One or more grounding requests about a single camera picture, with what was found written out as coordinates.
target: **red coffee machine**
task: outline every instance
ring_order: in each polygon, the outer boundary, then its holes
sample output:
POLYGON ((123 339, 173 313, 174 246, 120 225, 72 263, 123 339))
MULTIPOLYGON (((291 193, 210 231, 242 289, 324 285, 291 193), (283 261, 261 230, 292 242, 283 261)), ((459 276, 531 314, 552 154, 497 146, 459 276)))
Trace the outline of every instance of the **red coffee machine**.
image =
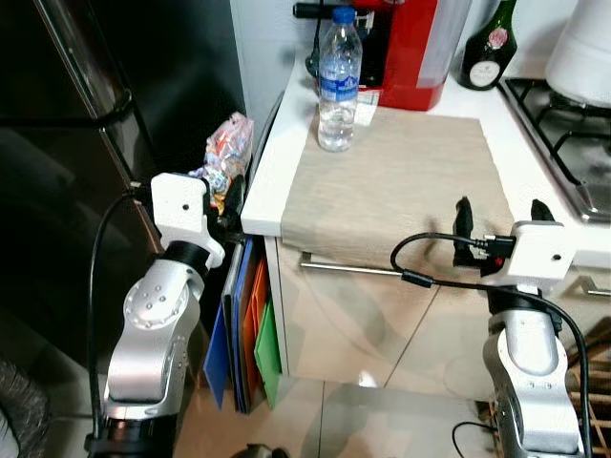
POLYGON ((438 101, 471 0, 352 0, 363 41, 361 85, 385 107, 426 111, 438 101))

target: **plastic wrapper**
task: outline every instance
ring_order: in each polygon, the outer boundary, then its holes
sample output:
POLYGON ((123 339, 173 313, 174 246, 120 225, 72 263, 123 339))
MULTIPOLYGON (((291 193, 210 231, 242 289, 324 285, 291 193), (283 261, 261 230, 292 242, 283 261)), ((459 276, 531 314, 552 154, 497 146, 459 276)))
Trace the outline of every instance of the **plastic wrapper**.
POLYGON ((252 156, 254 122, 233 113, 206 140, 203 165, 189 172, 190 177, 205 178, 210 184, 210 204, 222 215, 224 200, 232 181, 245 175, 252 156))

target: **white wall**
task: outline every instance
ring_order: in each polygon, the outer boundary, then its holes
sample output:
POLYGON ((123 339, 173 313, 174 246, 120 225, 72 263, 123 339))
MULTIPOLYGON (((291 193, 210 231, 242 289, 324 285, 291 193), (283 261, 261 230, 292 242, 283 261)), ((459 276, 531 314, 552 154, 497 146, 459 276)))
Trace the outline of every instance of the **white wall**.
MULTIPOLYGON (((255 120, 257 138, 288 81, 295 49, 312 46, 315 21, 293 18, 294 3, 295 0, 231 0, 244 101, 248 115, 255 120)), ((459 49, 490 17, 497 3, 498 0, 473 0, 459 49)), ((576 4, 577 0, 517 0, 514 32, 518 52, 506 74, 542 76, 545 61, 576 4)))

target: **beige placemat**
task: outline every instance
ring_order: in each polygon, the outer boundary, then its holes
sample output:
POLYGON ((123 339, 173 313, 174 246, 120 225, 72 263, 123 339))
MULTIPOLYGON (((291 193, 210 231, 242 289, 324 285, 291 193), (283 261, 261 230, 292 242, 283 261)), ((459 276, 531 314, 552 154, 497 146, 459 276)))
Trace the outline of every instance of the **beige placemat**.
MULTIPOLYGON (((479 121, 378 108, 342 153, 321 149, 317 128, 315 116, 284 209, 284 243, 389 267, 399 240, 451 233, 463 196, 474 210, 474 236, 509 234, 514 220, 479 121)), ((419 243, 408 252, 402 261, 412 266, 452 271, 451 242, 419 243)))

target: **plastic water bottle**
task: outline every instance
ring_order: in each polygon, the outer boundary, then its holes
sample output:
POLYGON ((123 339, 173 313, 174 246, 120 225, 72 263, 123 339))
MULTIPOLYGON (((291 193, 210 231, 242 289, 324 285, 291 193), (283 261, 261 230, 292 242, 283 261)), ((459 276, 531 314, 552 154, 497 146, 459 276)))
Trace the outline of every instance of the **plastic water bottle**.
POLYGON ((318 143, 329 151, 349 148, 359 91, 363 46, 351 7, 333 10, 333 25, 321 47, 319 63, 320 124, 318 143))

